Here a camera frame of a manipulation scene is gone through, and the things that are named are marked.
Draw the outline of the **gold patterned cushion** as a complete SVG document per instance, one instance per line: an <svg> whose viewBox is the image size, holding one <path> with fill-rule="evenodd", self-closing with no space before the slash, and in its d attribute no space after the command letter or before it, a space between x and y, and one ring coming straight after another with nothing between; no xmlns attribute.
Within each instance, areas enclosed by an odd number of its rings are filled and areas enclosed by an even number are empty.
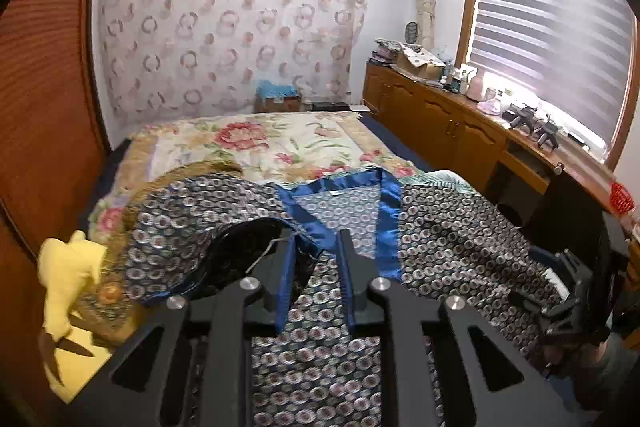
<svg viewBox="0 0 640 427"><path fill-rule="evenodd" d="M132 194L103 243L99 280L76 301L93 333L120 346L146 309L198 283L213 239L240 221L232 211L241 199L236 190L242 173L233 161L198 161Z"/></svg>

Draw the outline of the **long wooden cabinet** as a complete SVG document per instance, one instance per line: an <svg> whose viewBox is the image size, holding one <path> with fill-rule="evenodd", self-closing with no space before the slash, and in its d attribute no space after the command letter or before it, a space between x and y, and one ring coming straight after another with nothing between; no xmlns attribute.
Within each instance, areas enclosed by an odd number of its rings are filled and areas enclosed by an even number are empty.
<svg viewBox="0 0 640 427"><path fill-rule="evenodd" d="M539 147L523 128L507 128L462 95L369 62L362 101L412 153L435 170L462 176L517 225L545 202L567 202L575 211L613 210L608 169L570 143Z"/></svg>

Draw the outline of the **wooden louvered wardrobe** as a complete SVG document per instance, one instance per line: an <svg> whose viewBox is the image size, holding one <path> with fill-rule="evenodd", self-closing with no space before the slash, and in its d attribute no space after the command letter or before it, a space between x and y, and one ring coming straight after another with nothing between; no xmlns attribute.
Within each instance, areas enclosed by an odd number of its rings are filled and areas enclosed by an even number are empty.
<svg viewBox="0 0 640 427"><path fill-rule="evenodd" d="M1 0L1 421L49 426L37 253L70 235L108 153L90 51L91 0Z"/></svg>

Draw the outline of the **navy patterned silk garment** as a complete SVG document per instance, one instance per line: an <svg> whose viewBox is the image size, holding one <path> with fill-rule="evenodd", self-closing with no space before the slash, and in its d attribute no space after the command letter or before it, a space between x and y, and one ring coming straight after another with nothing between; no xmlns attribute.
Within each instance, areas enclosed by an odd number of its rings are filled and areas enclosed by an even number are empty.
<svg viewBox="0 0 640 427"><path fill-rule="evenodd" d="M523 355L538 347L533 317L510 303L531 291L561 300L524 236L460 176L417 174L398 180L382 169L322 178L295 188L241 179L232 211L240 221L207 249L197 284L221 291L272 253L265 225L296 233L292 303L282 332L252 343L253 421L257 426L383 424L378 338L347 329L335 259L337 232L352 234L357 254L414 295L459 296Z"/></svg>

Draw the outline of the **yellow cloth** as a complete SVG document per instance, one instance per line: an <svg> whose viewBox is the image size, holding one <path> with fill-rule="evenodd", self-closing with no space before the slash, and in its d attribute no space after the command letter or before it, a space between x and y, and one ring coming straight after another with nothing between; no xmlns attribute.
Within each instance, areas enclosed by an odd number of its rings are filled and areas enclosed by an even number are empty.
<svg viewBox="0 0 640 427"><path fill-rule="evenodd" d="M46 290L38 349L51 390L70 403L112 352L75 310L81 291L99 280L106 247L75 231L66 242L46 239L38 257L38 280Z"/></svg>

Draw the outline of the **patterned wall curtain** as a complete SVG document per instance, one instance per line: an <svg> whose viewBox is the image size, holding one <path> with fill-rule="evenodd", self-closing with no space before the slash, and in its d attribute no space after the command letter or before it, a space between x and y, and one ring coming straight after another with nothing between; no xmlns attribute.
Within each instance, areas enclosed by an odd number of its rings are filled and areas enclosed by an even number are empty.
<svg viewBox="0 0 640 427"><path fill-rule="evenodd" d="M248 113L267 82L345 102L368 1L100 0L115 120L126 129Z"/></svg>

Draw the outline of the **red mesh basket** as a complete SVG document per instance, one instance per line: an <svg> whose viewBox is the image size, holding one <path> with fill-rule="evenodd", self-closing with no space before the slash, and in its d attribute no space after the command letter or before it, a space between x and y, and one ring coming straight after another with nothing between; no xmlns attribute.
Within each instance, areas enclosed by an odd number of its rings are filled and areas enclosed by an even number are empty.
<svg viewBox="0 0 640 427"><path fill-rule="evenodd" d="M620 182L611 184L610 205L619 216L628 215L636 207L631 194Z"/></svg>

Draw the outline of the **floral bed quilt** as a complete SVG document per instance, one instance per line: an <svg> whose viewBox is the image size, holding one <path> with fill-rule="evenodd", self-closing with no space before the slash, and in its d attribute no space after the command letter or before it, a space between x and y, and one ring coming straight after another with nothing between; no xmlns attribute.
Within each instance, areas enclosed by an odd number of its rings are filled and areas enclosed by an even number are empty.
<svg viewBox="0 0 640 427"><path fill-rule="evenodd" d="M429 169L368 114L263 113L149 124L110 159L86 219L89 239L106 243L128 200L145 183L200 161L235 165L244 179L283 186L369 167L397 178Z"/></svg>

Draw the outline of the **pink vase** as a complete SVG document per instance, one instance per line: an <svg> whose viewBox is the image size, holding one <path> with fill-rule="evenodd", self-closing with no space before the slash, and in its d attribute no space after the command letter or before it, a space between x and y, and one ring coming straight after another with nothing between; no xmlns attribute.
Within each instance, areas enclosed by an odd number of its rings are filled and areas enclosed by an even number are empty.
<svg viewBox="0 0 640 427"><path fill-rule="evenodd" d="M484 93L484 72L478 70L473 77L469 78L468 89L466 89L465 96L475 103L480 103L484 100Z"/></svg>

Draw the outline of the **open cardboard box on cabinet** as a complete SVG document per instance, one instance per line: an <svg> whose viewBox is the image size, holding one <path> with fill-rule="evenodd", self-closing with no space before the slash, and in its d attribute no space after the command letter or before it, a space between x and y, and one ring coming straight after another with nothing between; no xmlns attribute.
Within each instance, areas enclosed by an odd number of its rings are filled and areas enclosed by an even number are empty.
<svg viewBox="0 0 640 427"><path fill-rule="evenodd" d="M420 46L402 44L397 53L396 67L405 74L413 75L424 80L439 80L446 64L437 56Z"/></svg>

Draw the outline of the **cardboard box with blue cloth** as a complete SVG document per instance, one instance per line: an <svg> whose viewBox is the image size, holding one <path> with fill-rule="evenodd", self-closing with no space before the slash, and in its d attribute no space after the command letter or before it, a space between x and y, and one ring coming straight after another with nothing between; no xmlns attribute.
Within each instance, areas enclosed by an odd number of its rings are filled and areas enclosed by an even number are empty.
<svg viewBox="0 0 640 427"><path fill-rule="evenodd" d="M294 113L302 107L302 98L294 86L259 80L255 95L255 113Z"/></svg>

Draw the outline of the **zebra window blind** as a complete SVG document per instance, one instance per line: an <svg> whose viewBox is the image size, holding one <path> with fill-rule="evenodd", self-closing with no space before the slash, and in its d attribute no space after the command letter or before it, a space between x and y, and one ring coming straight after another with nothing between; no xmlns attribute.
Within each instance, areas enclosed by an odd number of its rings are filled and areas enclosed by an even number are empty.
<svg viewBox="0 0 640 427"><path fill-rule="evenodd" d="M604 150L625 100L633 27L626 0L475 0L466 58L532 91Z"/></svg>

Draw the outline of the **black gripper on cabinet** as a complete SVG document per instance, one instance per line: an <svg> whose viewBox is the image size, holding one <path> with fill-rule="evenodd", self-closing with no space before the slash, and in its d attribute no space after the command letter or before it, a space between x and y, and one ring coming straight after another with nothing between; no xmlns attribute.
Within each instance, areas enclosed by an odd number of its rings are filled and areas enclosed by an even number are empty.
<svg viewBox="0 0 640 427"><path fill-rule="evenodd" d="M529 134L532 134L535 131L534 117L536 112L537 109L532 106L518 107L511 104L502 113L502 118L508 123L510 129L524 127Z"/></svg>
<svg viewBox="0 0 640 427"><path fill-rule="evenodd" d="M553 152L559 147L558 142L559 127L548 116L541 124L538 124L534 131L534 140L541 150Z"/></svg>

